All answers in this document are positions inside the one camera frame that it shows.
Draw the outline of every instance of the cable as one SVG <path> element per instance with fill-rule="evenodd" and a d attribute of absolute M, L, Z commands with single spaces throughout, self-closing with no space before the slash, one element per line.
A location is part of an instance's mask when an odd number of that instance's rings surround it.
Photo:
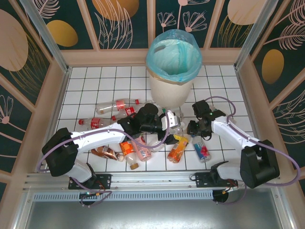
<path fill-rule="evenodd" d="M 283 155 L 283 156 L 286 157 L 288 160 L 290 160 L 290 161 L 294 164 L 294 166 L 296 167 L 296 176 L 295 176 L 295 178 L 294 178 L 293 180 L 291 180 L 291 181 L 289 181 L 289 182 L 287 182 L 287 183 L 282 183 L 282 184 L 265 183 L 266 185 L 275 186 L 275 187 L 284 187 L 284 186 L 291 185 L 291 184 L 293 184 L 293 183 L 295 183 L 295 182 L 297 182 L 297 181 L 299 180 L 299 178 L 301 177 L 301 169 L 300 169 L 300 166 L 297 164 L 297 162 L 296 162 L 292 157 L 290 157 L 289 155 L 287 155 L 287 154 L 281 152 L 281 151 L 278 150 L 278 149 L 275 149 L 275 148 L 270 147 L 270 146 L 267 146 L 267 145 L 265 145 L 265 144 L 263 144 L 263 143 L 257 142 L 257 141 L 255 141 L 255 140 L 249 138 L 248 136 L 244 135 L 243 133 L 241 133 L 241 132 L 240 132 L 239 130 L 237 130 L 233 125 L 231 125 L 230 120 L 229 120 L 230 117 L 232 117 L 234 114 L 236 114 L 236 107 L 235 107 L 235 105 L 233 104 L 233 102 L 230 101 L 230 100 L 227 99 L 227 98 L 222 97 L 222 96 L 211 96 L 211 97 L 207 98 L 206 100 L 209 100 L 209 99 L 212 99 L 212 98 L 224 99 L 224 100 L 228 101 L 228 102 L 233 106 L 234 111 L 233 111 L 232 114 L 230 114 L 230 115 L 227 116 L 227 123 L 228 123 L 228 125 L 229 125 L 236 133 L 238 133 L 240 136 L 242 136 L 243 138 L 247 139 L 248 141 L 250 141 L 250 142 L 252 142 L 252 143 L 254 143 L 254 144 L 257 144 L 257 145 L 259 145 L 259 146 L 261 146 L 261 147 L 270 149 L 270 150 L 272 150 L 272 151 L 275 151 L 275 152 L 279 153 L 280 155 Z"/>
<path fill-rule="evenodd" d="M 104 196 L 102 199 L 100 199 L 99 201 L 95 201 L 93 204 L 91 204 L 91 205 L 85 205 L 84 203 L 83 203 L 83 199 L 85 198 L 85 197 L 82 197 L 81 198 L 81 205 L 83 206 L 83 207 L 87 207 L 87 208 L 91 208 L 91 207 L 93 207 L 93 206 L 96 206 L 96 205 L 98 205 L 98 204 L 100 204 L 100 203 L 102 203 L 106 198 L 108 198 L 108 196 L 110 196 L 111 195 L 111 193 L 112 193 L 112 191 L 96 191 L 96 190 L 93 190 L 93 189 L 90 189 L 90 188 L 87 188 L 87 187 L 85 187 L 84 185 L 82 185 L 77 179 L 74 179 L 74 178 L 72 178 L 74 181 L 75 181 L 75 183 L 77 184 L 77 185 L 79 185 L 82 189 L 85 189 L 85 190 L 87 190 L 87 191 L 89 191 L 89 192 L 93 192 L 93 193 L 100 193 L 100 194 L 105 194 L 105 193 L 108 193 L 106 196 Z"/>
<path fill-rule="evenodd" d="M 36 169 L 39 171 L 39 172 L 46 172 L 46 171 L 49 171 L 49 169 L 40 169 L 41 167 L 41 164 L 42 162 L 47 158 L 47 156 L 49 156 L 52 152 L 54 152 L 57 148 L 69 143 L 69 142 L 72 142 L 72 141 L 75 141 L 75 140 L 78 140 L 78 139 L 82 139 L 84 137 L 88 137 L 88 136 L 91 136 L 91 135 L 95 135 L 95 134 L 99 134 L 99 133 L 104 133 L 104 132 L 110 132 L 110 131 L 114 131 L 114 132 L 119 132 L 119 133 L 122 133 L 124 134 L 125 136 L 129 137 L 135 144 L 141 146 L 141 147 L 144 147 L 144 148 L 148 148 L 148 149 L 153 149 L 153 148 L 157 148 L 159 147 L 161 144 L 163 144 L 163 142 L 165 142 L 167 136 L 169 135 L 169 131 L 170 131 L 170 119 L 168 117 L 168 114 L 167 112 L 165 112 L 165 115 L 166 115 L 166 120 L 167 120 L 167 128 L 166 128 L 166 133 L 165 133 L 165 136 L 164 138 L 162 139 L 162 141 L 160 143 L 158 143 L 157 145 L 155 146 L 146 146 L 146 145 L 143 145 L 139 142 L 137 142 L 133 137 L 131 137 L 128 133 L 122 131 L 122 130 L 119 130 L 119 129 L 106 129 L 106 130 L 98 130 L 98 131 L 94 131 L 94 132 L 90 132 L 90 133 L 86 133 L 84 135 L 81 135 L 81 136 L 77 136 L 77 137 L 73 137 L 73 138 L 70 138 L 66 141 L 63 141 L 61 143 L 59 143 L 58 145 L 54 146 L 52 149 L 50 149 L 43 157 L 42 159 L 38 162 L 37 166 L 36 166 Z"/>
<path fill-rule="evenodd" d="M 54 152 L 57 148 L 69 143 L 69 142 L 72 142 L 74 140 L 78 140 L 78 139 L 82 139 L 84 137 L 87 137 L 87 136 L 91 136 L 91 135 L 94 135 L 94 134 L 98 134 L 98 133 L 103 133 L 103 132 L 110 132 L 110 131 L 115 131 L 115 132 L 119 132 L 119 133 L 122 133 L 124 134 L 125 136 L 129 137 L 135 144 L 139 145 L 139 146 L 142 146 L 142 147 L 145 147 L 145 148 L 150 148 L 150 149 L 153 149 L 153 148 L 157 148 L 159 147 L 161 144 L 163 144 L 163 142 L 166 140 L 167 136 L 169 135 L 169 131 L 170 131 L 170 119 L 168 117 L 168 114 L 167 112 L 165 112 L 165 116 L 166 116 L 166 121 L 167 121 L 167 128 L 166 128 L 166 133 L 165 133 L 165 136 L 164 138 L 162 139 L 162 141 L 160 143 L 158 143 L 157 145 L 155 146 L 145 146 L 139 142 L 137 142 L 134 138 L 132 138 L 128 133 L 122 131 L 122 130 L 118 130 L 118 129 L 107 129 L 107 130 L 99 130 L 99 131 L 95 131 L 95 132 L 91 132 L 91 133 L 87 133 L 87 134 L 84 134 L 84 135 L 81 135 L 81 136 L 78 136 L 78 137 L 73 137 L 71 139 L 68 139 L 66 141 L 63 141 L 61 143 L 59 143 L 58 145 L 54 146 L 52 149 L 50 149 L 43 157 L 42 159 L 38 162 L 37 166 L 36 166 L 36 169 L 40 172 L 45 172 L 45 171 L 49 171 L 49 169 L 40 169 L 41 167 L 41 164 L 42 162 L 45 160 L 45 158 L 47 156 L 49 156 L 52 152 Z M 90 192 L 93 192 L 93 193 L 100 193 L 100 194 L 105 194 L 105 193 L 108 193 L 108 195 L 104 196 L 101 200 L 99 201 L 95 201 L 93 204 L 91 205 L 84 205 L 83 203 L 83 199 L 84 198 L 81 198 L 81 204 L 82 206 L 87 206 L 88 208 L 90 207 L 93 207 L 95 205 L 98 205 L 100 203 L 102 203 L 108 196 L 111 195 L 112 191 L 95 191 L 93 189 L 89 189 L 89 188 L 86 188 L 84 185 L 82 185 L 77 179 L 74 179 L 72 178 L 76 184 L 78 184 L 81 188 L 87 190 L 87 191 L 90 191 Z"/>
<path fill-rule="evenodd" d="M 247 185 L 244 186 L 244 194 L 243 194 L 243 196 L 240 199 L 238 199 L 236 201 L 233 201 L 233 202 L 230 202 L 230 203 L 216 202 L 216 204 L 221 204 L 221 205 L 233 205 L 233 204 L 237 204 L 237 203 L 241 202 L 244 199 L 244 197 L 246 196 L 246 193 L 247 193 Z"/>

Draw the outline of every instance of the red bottle label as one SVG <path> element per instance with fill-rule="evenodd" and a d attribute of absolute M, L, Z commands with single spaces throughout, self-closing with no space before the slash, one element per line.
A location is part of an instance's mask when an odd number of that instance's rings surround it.
<path fill-rule="evenodd" d="M 124 102 L 123 99 L 116 101 L 116 108 L 118 109 L 118 111 L 120 111 L 120 110 L 125 108 L 125 102 Z"/>
<path fill-rule="evenodd" d="M 202 156 L 204 156 L 204 157 L 207 157 L 207 156 L 210 155 L 210 153 L 209 153 L 208 149 L 206 148 L 206 146 L 203 146 L 203 147 L 201 148 L 200 153 L 201 153 Z"/>
<path fill-rule="evenodd" d="M 91 129 L 92 130 L 99 128 L 100 120 L 101 120 L 100 118 L 93 118 L 91 120 Z"/>
<path fill-rule="evenodd" d="M 125 111 L 126 111 L 127 116 L 130 116 L 131 114 L 135 113 L 135 110 L 132 106 L 125 108 Z"/>

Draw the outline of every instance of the brown bottle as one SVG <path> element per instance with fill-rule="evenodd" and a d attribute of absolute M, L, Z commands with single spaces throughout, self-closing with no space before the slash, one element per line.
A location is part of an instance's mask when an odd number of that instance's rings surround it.
<path fill-rule="evenodd" d="M 116 161 L 123 161 L 124 156 L 114 152 L 112 149 L 110 149 L 108 146 L 101 146 L 96 149 L 92 149 L 91 152 L 96 155 L 100 156 L 106 159 L 113 159 Z"/>

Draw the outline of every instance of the black bracket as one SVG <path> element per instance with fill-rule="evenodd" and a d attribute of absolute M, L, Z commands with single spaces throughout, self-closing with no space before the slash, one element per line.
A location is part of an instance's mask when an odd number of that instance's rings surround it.
<path fill-rule="evenodd" d="M 96 181 L 90 187 L 90 189 L 94 189 L 94 190 L 101 189 L 99 182 L 101 182 L 101 184 L 104 186 L 105 189 L 110 189 L 111 177 L 112 177 L 111 174 L 96 174 Z M 79 190 L 79 189 L 82 189 L 82 188 L 78 184 L 76 184 L 75 181 L 72 178 L 70 178 L 68 189 L 69 190 Z"/>
<path fill-rule="evenodd" d="M 195 181 L 197 187 L 229 187 L 232 185 L 228 180 L 223 180 L 221 178 L 217 179 L 217 182 L 215 182 L 210 172 L 195 173 Z M 232 180 L 232 182 L 238 186 L 236 180 Z"/>

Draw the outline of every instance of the bottle cap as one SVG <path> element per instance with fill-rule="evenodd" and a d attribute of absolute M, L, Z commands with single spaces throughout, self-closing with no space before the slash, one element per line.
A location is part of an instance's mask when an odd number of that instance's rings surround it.
<path fill-rule="evenodd" d="M 123 155 L 119 155 L 118 161 L 123 161 L 123 160 L 124 160 L 124 156 Z"/>
<path fill-rule="evenodd" d="M 139 167 L 138 163 L 135 163 L 135 164 L 133 164 L 133 165 L 130 166 L 130 169 L 131 169 L 131 170 L 134 170 L 134 169 L 136 169 L 136 168 L 138 168 L 138 167 Z"/>

